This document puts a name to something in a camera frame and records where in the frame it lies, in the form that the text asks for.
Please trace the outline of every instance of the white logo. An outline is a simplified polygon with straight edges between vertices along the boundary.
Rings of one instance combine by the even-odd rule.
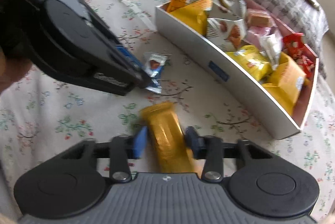
[[[93,76],[97,79],[112,83],[114,85],[120,86],[120,87],[127,87],[128,84],[127,83],[123,83],[120,81],[117,81],[115,78],[110,77],[110,76],[105,76],[103,73],[95,73],[95,75]]]
[[[165,181],[169,181],[169,180],[171,180],[172,178],[170,177],[170,176],[165,176],[165,177],[163,177],[163,180],[165,180]]]

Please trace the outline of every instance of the red snack package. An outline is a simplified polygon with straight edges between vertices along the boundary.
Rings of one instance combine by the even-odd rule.
[[[305,72],[306,77],[309,78],[312,75],[314,63],[303,54],[304,36],[305,35],[303,33],[288,35],[283,37],[283,43],[287,48],[289,56],[295,60],[295,62]]]

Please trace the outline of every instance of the tray of snacks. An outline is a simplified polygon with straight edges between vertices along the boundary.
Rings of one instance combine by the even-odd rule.
[[[171,0],[156,7],[156,25],[275,139],[302,131],[319,67],[304,34],[252,0]]]

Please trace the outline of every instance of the beige floor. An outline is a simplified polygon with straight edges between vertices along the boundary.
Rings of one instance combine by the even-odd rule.
[[[323,37],[323,55],[327,73],[327,83],[335,93],[335,37],[327,33]]]

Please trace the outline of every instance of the gold wrapped snack bar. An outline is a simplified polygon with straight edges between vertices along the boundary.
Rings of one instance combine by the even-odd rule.
[[[174,103],[163,102],[141,110],[150,129],[162,173],[193,173],[193,159],[188,155]]]

